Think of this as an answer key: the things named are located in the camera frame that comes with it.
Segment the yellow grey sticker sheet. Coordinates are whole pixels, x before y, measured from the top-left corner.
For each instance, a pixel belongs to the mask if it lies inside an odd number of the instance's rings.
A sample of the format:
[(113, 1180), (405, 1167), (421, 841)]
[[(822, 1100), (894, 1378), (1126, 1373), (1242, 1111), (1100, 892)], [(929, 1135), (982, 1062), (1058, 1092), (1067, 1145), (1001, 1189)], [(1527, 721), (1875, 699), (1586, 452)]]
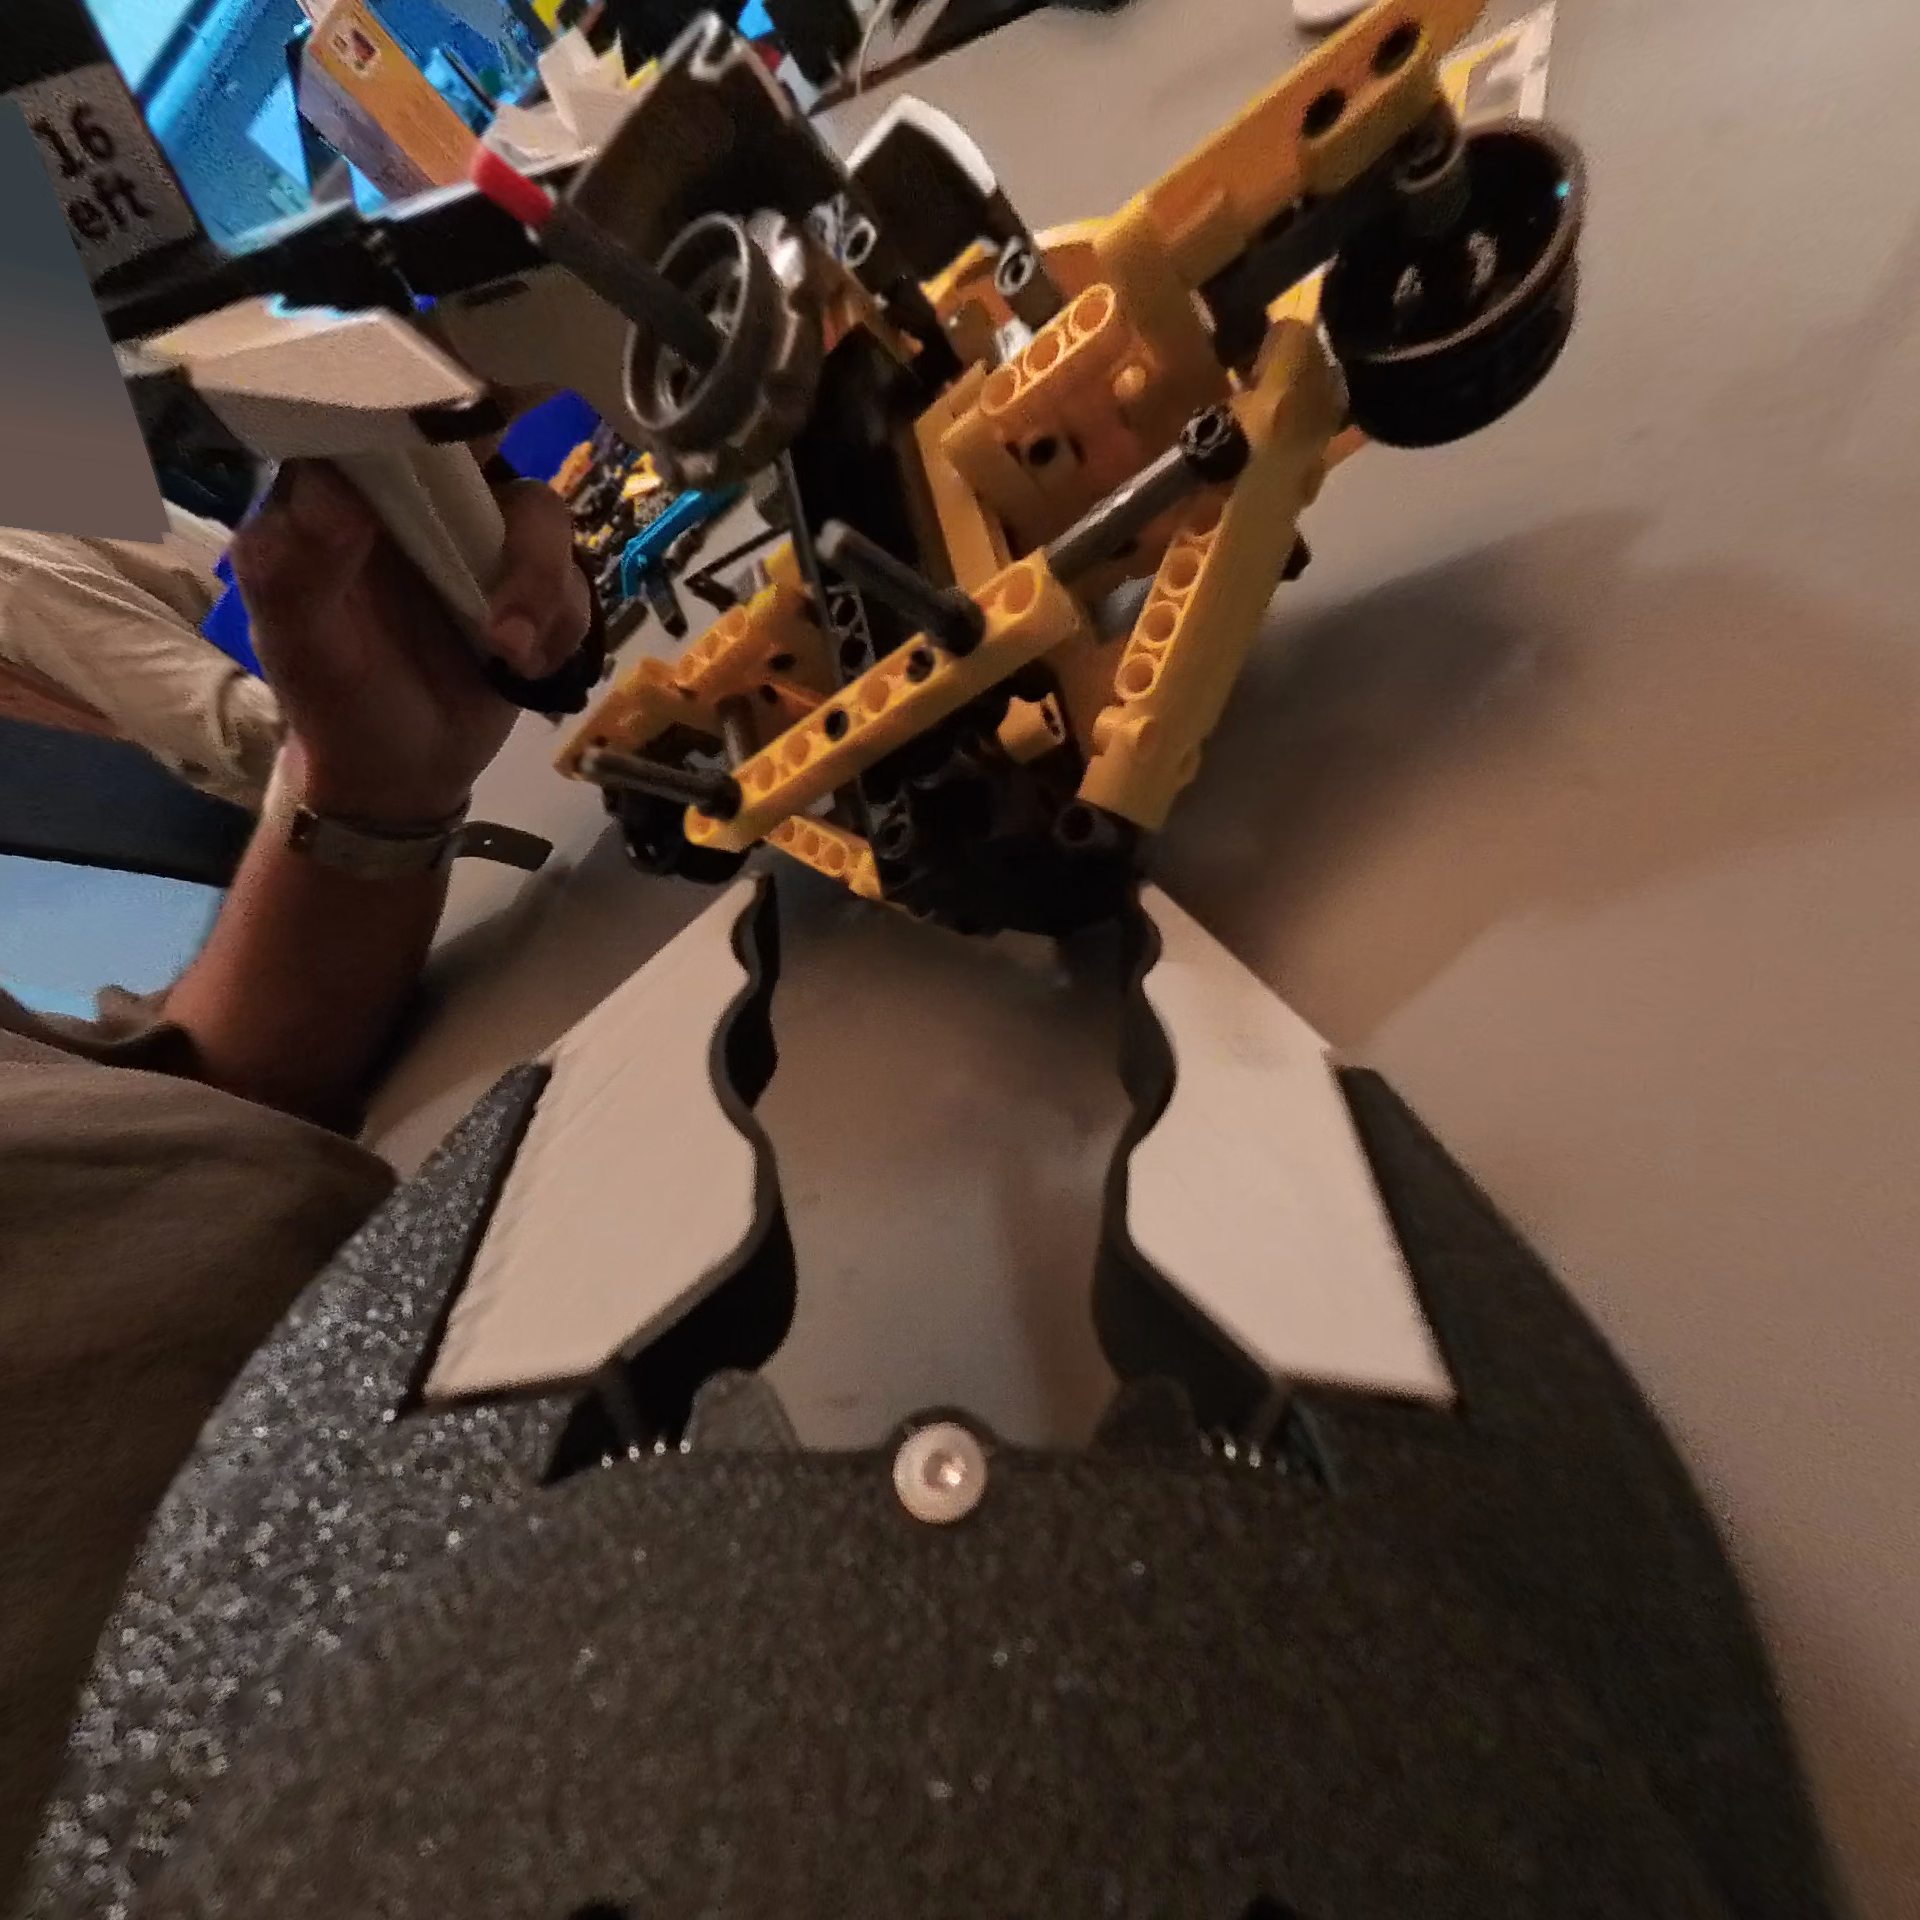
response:
[(1546, 119), (1555, 22), (1556, 4), (1541, 3), (1442, 62), (1442, 93), (1463, 127)]

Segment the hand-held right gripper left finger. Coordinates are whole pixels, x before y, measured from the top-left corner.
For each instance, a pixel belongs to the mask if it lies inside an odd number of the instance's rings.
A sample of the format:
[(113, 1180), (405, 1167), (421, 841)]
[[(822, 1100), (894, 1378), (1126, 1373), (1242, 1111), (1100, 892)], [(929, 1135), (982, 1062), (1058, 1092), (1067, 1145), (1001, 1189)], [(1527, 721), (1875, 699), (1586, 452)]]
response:
[(775, 885), (737, 877), (542, 1057), (428, 1404), (588, 1386), (778, 1250), (780, 973)]

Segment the toy packaging box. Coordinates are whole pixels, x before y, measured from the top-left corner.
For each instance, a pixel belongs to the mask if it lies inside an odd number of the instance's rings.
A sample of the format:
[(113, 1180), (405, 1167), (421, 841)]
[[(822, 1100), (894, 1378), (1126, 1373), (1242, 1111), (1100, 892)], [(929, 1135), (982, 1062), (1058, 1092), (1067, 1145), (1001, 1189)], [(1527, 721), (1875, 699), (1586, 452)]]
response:
[(303, 130), (387, 202), (471, 183), (478, 135), (365, 3), (301, 4), (292, 58)]

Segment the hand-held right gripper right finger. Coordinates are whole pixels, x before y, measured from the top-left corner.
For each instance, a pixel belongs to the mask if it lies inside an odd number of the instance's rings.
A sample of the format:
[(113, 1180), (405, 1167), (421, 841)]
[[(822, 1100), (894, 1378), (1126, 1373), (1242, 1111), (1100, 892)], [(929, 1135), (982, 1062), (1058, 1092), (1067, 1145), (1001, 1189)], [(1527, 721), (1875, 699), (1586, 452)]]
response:
[(1158, 885), (1138, 894), (1143, 1132), (1121, 1250), (1251, 1371), (1451, 1407), (1453, 1381), (1359, 1142), (1332, 1047)]

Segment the yellow building block vehicle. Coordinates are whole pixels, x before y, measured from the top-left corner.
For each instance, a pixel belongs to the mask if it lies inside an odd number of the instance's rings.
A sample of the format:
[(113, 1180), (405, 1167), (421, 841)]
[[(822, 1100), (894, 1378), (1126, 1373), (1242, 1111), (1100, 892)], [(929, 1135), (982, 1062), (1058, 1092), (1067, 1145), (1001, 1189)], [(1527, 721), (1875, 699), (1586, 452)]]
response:
[(917, 98), (841, 158), (714, 14), (567, 195), (475, 162), (553, 261), (606, 221), (711, 325), (701, 367), (614, 326), (629, 444), (775, 484), (766, 585), (559, 734), (636, 863), (769, 847), (963, 933), (1130, 906), (1330, 471), (1482, 431), (1567, 343), (1581, 156), (1460, 113), (1482, 14), (1359, 7), (1050, 230)]

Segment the blue toy part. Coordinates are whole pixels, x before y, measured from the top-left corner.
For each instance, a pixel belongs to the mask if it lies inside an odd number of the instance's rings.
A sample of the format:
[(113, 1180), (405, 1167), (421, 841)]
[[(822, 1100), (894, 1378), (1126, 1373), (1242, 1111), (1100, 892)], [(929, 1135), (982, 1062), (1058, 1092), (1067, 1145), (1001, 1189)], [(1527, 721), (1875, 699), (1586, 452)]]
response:
[(604, 589), (607, 625), (625, 634), (652, 618), (673, 638), (687, 636), (687, 612), (677, 587), (674, 556), (687, 540), (726, 517), (746, 495), (743, 484), (693, 486), (673, 493), (625, 543), (614, 582)]

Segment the person's left hand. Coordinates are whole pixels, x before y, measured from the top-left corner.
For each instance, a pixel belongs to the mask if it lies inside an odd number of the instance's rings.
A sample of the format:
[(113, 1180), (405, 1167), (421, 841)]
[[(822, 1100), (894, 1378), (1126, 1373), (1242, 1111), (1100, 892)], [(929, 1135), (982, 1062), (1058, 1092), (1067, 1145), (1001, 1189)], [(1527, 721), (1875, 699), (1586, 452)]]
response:
[(298, 790), (318, 813), (425, 828), (463, 810), (516, 724), (490, 669), (547, 682), (590, 638), (567, 505), (503, 465), (490, 483), (506, 550), (478, 638), (334, 465), (283, 465), (230, 543)]

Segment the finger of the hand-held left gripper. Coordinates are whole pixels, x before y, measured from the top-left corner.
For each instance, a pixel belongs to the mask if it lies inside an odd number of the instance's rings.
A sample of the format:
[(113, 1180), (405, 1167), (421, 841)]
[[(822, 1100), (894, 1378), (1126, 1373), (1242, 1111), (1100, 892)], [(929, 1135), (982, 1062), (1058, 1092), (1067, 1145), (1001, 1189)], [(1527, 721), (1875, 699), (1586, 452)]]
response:
[(593, 409), (629, 409), (634, 326), (559, 266), (436, 295), (431, 333), (482, 383), (579, 393)]

